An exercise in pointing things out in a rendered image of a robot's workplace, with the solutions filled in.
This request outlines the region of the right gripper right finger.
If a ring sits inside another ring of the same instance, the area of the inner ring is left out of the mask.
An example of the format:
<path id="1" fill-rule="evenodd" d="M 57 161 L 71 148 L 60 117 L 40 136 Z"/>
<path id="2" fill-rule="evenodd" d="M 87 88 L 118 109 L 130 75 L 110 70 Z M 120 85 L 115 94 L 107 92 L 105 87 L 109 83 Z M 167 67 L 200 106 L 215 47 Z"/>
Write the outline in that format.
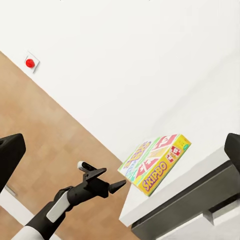
<path id="1" fill-rule="evenodd" d="M 224 151 L 240 173 L 240 135 L 228 133 Z"/>

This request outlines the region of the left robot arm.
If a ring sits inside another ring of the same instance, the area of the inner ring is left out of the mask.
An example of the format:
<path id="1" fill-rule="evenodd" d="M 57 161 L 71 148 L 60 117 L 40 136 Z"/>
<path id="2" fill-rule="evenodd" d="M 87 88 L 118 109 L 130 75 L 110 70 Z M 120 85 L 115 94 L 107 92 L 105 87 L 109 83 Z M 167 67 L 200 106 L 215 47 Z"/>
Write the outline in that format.
<path id="1" fill-rule="evenodd" d="M 109 184 L 98 177 L 106 172 L 106 168 L 97 169 L 85 161 L 77 167 L 85 172 L 83 182 L 76 187 L 68 186 L 61 189 L 44 208 L 42 208 L 14 238 L 11 240 L 49 240 L 66 217 L 66 212 L 74 206 L 86 202 L 96 196 L 104 199 L 115 193 L 126 183 L 125 180 Z"/>

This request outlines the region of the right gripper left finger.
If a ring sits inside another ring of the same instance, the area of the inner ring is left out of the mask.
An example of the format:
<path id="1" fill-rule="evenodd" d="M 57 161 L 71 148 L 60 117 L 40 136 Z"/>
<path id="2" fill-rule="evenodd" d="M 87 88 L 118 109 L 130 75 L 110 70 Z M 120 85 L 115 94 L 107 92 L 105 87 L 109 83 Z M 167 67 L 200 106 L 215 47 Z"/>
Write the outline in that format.
<path id="1" fill-rule="evenodd" d="M 22 133 L 0 138 L 0 193 L 26 153 Z"/>

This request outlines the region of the board game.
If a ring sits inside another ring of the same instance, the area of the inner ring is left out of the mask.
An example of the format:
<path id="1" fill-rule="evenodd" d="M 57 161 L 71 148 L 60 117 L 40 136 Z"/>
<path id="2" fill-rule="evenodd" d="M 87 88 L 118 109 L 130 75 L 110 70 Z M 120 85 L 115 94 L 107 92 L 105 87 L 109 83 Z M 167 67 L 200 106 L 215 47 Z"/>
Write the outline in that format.
<path id="1" fill-rule="evenodd" d="M 181 134 L 145 139 L 117 171 L 148 197 L 190 145 Z"/>

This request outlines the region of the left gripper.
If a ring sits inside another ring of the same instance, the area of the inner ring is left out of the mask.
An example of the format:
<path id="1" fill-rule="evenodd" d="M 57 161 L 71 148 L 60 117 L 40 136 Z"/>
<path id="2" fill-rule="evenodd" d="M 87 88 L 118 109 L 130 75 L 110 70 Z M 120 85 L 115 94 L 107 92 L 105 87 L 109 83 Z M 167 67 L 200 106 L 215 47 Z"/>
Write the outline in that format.
<path id="1" fill-rule="evenodd" d="M 98 177 L 105 172 L 106 168 L 101 168 L 86 172 L 82 175 L 83 182 L 75 188 L 76 197 L 79 201 L 86 202 L 96 196 L 106 199 L 109 197 L 109 192 L 113 194 L 125 185 L 127 180 L 113 184 L 101 181 Z"/>

